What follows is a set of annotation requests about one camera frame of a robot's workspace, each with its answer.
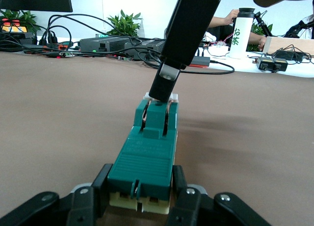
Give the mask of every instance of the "green plant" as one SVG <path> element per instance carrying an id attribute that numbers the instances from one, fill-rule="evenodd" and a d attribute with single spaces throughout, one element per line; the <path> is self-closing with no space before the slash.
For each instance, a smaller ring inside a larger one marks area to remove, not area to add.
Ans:
<path id="1" fill-rule="evenodd" d="M 271 30 L 273 29 L 273 24 L 270 24 L 267 27 L 268 27 L 269 31 L 271 32 Z M 252 25 L 251 32 L 258 34 L 258 35 L 264 35 L 262 28 L 260 26 L 258 26 L 257 24 Z M 259 52 L 260 50 L 259 50 L 257 45 L 248 45 L 246 51 Z"/>
<path id="2" fill-rule="evenodd" d="M 110 30 L 107 33 L 110 35 L 117 35 L 117 36 L 137 36 L 138 30 L 140 29 L 139 24 L 135 24 L 134 20 L 140 20 L 141 13 L 136 14 L 133 16 L 131 15 L 126 15 L 123 10 L 121 10 L 121 17 L 118 16 L 110 16 L 108 18 L 111 23 L 114 25 L 116 29 Z"/>
<path id="3" fill-rule="evenodd" d="M 36 21 L 34 20 L 36 16 L 31 14 L 30 11 L 12 11 L 7 9 L 5 11 L 1 10 L 1 13 L 3 16 L 0 16 L 0 19 L 18 19 L 20 20 L 20 25 L 25 26 L 29 32 L 36 34 L 40 30 L 40 27 L 36 26 Z"/>

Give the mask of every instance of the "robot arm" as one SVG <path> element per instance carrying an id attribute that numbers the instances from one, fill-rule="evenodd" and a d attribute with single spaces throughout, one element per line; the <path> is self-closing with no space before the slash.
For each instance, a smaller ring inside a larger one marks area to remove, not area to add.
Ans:
<path id="1" fill-rule="evenodd" d="M 280 1 L 282 0 L 254 0 L 262 7 Z M 152 98 L 168 101 L 180 70 L 184 70 L 191 63 L 219 3 L 220 0 L 178 0 L 161 53 L 162 63 L 149 92 Z"/>

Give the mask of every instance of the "person's hand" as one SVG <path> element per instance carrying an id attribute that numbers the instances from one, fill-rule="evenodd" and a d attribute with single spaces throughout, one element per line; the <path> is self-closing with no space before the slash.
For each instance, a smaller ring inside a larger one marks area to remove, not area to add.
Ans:
<path id="1" fill-rule="evenodd" d="M 258 48 L 260 51 L 262 51 L 264 49 L 265 42 L 266 42 L 266 37 L 262 36 L 260 39 L 260 43 L 258 45 Z"/>
<path id="2" fill-rule="evenodd" d="M 239 13 L 238 9 L 233 9 L 231 12 L 224 18 L 224 24 L 230 25 L 234 22 L 234 18 L 237 17 L 237 14 Z"/>

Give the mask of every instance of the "white table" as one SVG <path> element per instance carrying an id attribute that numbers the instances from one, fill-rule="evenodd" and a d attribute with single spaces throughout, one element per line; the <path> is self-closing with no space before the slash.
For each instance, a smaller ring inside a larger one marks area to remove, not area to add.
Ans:
<path id="1" fill-rule="evenodd" d="M 200 55 L 203 52 L 203 48 L 199 48 Z M 209 47 L 209 50 L 204 51 L 204 57 L 210 57 L 210 59 L 222 62 L 228 65 L 231 65 L 235 68 L 235 71 L 237 72 L 249 72 L 249 73 L 271 73 L 269 71 L 262 71 L 259 70 L 256 66 L 256 63 L 253 63 L 254 58 L 249 57 L 258 57 L 262 56 L 261 53 L 255 53 L 255 52 L 247 52 L 247 55 L 244 59 L 234 59 L 228 57 L 228 54 L 226 55 L 226 51 L 219 49 L 215 46 Z M 213 69 L 226 69 L 225 66 L 212 63 L 209 66 Z M 285 72 L 277 72 L 278 74 L 284 74 L 284 75 L 292 75 L 292 76 L 299 76 L 299 77 L 314 77 L 314 64 L 309 62 L 309 60 L 303 60 L 300 64 L 293 64 L 288 65 Z"/>

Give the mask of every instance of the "table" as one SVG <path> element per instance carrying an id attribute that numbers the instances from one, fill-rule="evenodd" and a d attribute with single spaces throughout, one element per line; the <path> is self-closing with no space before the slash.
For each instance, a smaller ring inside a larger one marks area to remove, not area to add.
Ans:
<path id="1" fill-rule="evenodd" d="M 246 52 L 243 56 L 243 59 L 234 59 L 228 57 L 227 49 L 222 49 L 221 46 L 211 46 L 209 50 L 204 51 L 204 57 L 210 57 L 211 60 L 215 60 L 218 62 L 226 63 L 235 68 L 237 72 L 248 72 L 248 73 L 271 73 L 269 71 L 259 70 L 256 66 L 256 63 L 252 63 L 254 61 L 253 57 L 262 56 L 261 53 L 258 52 Z M 203 52 L 203 48 L 199 48 L 200 55 Z M 292 76 L 300 76 L 300 77 L 314 77 L 314 64 L 309 60 L 304 59 L 302 63 L 295 64 L 294 61 L 288 61 L 289 65 L 285 72 L 277 72 L 278 74 L 283 75 L 292 75 Z M 219 64 L 210 64 L 211 68 L 215 69 L 228 69 Z"/>
<path id="2" fill-rule="evenodd" d="M 0 62 L 0 216 L 39 192 L 66 196 L 113 163 L 156 73 L 109 58 L 0 52 Z M 237 194 L 274 226 L 312 226 L 313 85 L 282 74 L 181 74 L 175 163 L 188 183 L 212 197 Z M 100 224 L 166 219 L 123 214 L 110 208 Z"/>

